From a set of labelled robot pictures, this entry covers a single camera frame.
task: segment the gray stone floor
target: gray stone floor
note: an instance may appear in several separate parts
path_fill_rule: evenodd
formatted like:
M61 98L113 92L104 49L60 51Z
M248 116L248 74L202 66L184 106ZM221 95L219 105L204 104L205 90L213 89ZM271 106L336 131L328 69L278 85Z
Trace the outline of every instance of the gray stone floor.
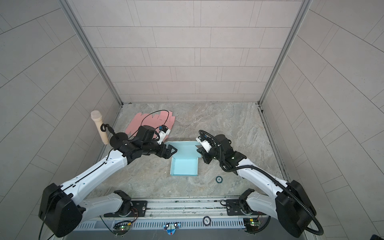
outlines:
M282 178L254 103L125 104L115 132L124 132L137 113L160 109L172 111L176 116L167 141L194 141L200 129L212 135L224 134L232 141L235 151ZM106 154L110 149L110 146L106 148ZM260 192L248 180L224 172L216 160L207 165L199 159L198 176L193 177L171 176L170 163L171 159L142 156L97 186L88 198L108 195L118 189L132 198L240 195L248 188ZM221 184L215 181L218 175L223 177Z

